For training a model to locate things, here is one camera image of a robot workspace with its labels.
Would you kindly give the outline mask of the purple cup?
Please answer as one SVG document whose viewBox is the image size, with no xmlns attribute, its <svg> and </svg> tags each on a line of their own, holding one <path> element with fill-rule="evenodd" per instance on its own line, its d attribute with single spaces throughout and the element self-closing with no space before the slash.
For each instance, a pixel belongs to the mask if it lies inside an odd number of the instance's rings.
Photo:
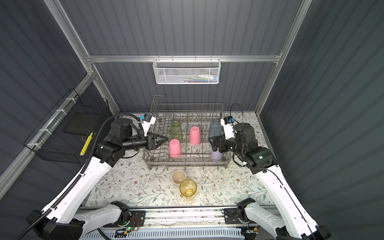
<svg viewBox="0 0 384 240">
<path fill-rule="evenodd" d="M 211 150 L 211 151 L 210 151 L 210 159 L 211 159 L 213 162 L 219 162 L 219 161 L 222 161 L 222 159 L 223 159 L 223 153 L 220 153 L 219 151 Z"/>
</svg>

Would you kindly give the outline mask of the blue-grey transparent cup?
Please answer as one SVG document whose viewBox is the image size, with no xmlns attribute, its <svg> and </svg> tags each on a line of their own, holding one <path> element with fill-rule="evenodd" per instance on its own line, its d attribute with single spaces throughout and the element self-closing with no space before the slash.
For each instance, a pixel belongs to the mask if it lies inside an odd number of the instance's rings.
<svg viewBox="0 0 384 240">
<path fill-rule="evenodd" d="M 222 135 L 222 126 L 220 122 L 212 122 L 209 127 L 208 140 Z"/>
</svg>

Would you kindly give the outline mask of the pink cup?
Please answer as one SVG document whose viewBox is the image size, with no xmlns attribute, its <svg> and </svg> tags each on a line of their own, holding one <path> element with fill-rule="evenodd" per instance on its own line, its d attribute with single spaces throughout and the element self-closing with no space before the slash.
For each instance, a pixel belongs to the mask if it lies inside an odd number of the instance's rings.
<svg viewBox="0 0 384 240">
<path fill-rule="evenodd" d="M 199 145 L 201 143 L 201 130 L 199 127 L 191 127 L 190 144 Z"/>
<path fill-rule="evenodd" d="M 182 155 L 182 147 L 178 139 L 170 140 L 169 154 L 171 158 L 177 158 Z"/>
</svg>

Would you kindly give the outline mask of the green transparent cup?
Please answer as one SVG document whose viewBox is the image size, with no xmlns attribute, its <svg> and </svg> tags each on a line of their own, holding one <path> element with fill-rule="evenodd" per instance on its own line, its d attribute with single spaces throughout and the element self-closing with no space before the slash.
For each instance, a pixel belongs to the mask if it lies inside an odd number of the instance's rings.
<svg viewBox="0 0 384 240">
<path fill-rule="evenodd" d="M 180 142 L 183 139 L 183 130 L 180 121 L 172 121 L 171 123 L 171 139 L 179 140 Z"/>
</svg>

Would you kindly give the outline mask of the pink cup front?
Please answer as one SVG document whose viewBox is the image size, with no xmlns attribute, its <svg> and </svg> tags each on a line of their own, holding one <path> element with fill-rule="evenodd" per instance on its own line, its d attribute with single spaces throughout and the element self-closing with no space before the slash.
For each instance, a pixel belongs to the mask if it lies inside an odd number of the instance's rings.
<svg viewBox="0 0 384 240">
<path fill-rule="evenodd" d="M 201 130 L 199 127 L 191 127 L 190 144 L 199 145 L 201 143 Z"/>
</svg>

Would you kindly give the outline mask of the yellow transparent cup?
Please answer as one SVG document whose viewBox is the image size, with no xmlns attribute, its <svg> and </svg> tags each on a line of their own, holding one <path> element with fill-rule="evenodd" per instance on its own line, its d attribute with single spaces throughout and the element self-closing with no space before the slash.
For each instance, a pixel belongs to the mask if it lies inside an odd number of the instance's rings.
<svg viewBox="0 0 384 240">
<path fill-rule="evenodd" d="M 182 196 L 191 198 L 196 194 L 197 184 L 193 180 L 186 179 L 181 182 L 179 189 Z"/>
</svg>

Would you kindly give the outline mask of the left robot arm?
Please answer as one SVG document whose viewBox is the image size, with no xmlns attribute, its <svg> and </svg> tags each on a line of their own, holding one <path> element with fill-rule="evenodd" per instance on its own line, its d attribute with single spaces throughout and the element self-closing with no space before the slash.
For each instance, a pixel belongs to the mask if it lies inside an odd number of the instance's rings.
<svg viewBox="0 0 384 240">
<path fill-rule="evenodd" d="M 78 240 L 108 224 L 129 229 L 140 225 L 132 217 L 130 208 L 119 201 L 95 211 L 77 214 L 85 197 L 118 160 L 124 157 L 126 151 L 154 150 L 169 140 L 149 131 L 151 125 L 156 123 L 156 118 L 151 115 L 137 117 L 123 113 L 107 119 L 108 122 L 110 120 L 113 123 L 109 136 L 105 141 L 99 142 L 106 125 L 103 123 L 81 170 L 42 210 L 34 210 L 28 215 L 29 226 L 19 234 L 19 240 L 31 230 L 43 240 Z"/>
</svg>

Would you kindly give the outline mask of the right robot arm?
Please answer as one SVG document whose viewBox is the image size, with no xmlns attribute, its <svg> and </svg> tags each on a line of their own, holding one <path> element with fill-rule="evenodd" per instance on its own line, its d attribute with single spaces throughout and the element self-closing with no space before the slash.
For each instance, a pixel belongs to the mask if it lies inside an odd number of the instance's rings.
<svg viewBox="0 0 384 240">
<path fill-rule="evenodd" d="M 328 240 L 330 230 L 318 225 L 302 206 L 287 183 L 275 156 L 260 147 L 255 130 L 248 123 L 235 123 L 233 117 L 221 119 L 224 133 L 210 137 L 214 151 L 231 152 L 238 166 L 248 168 L 264 185 L 279 211 L 276 216 L 247 198 L 237 204 L 238 218 L 243 223 L 255 222 L 276 240 Z"/>
</svg>

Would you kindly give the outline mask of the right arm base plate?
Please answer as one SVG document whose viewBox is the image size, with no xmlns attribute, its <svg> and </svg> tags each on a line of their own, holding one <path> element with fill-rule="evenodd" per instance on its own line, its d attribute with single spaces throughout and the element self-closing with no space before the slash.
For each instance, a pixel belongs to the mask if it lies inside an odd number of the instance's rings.
<svg viewBox="0 0 384 240">
<path fill-rule="evenodd" d="M 237 208 L 224 208 L 221 209 L 221 213 L 224 215 L 225 223 L 227 225 L 247 224 L 248 222 L 242 222 Z"/>
</svg>

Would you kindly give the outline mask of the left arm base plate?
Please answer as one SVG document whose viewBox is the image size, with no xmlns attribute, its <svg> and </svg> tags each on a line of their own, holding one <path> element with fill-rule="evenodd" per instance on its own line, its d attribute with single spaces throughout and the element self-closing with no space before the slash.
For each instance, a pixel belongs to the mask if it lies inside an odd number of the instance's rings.
<svg viewBox="0 0 384 240">
<path fill-rule="evenodd" d="M 140 228 L 144 226 L 146 211 L 124 212 L 113 225 L 122 228 Z"/>
</svg>

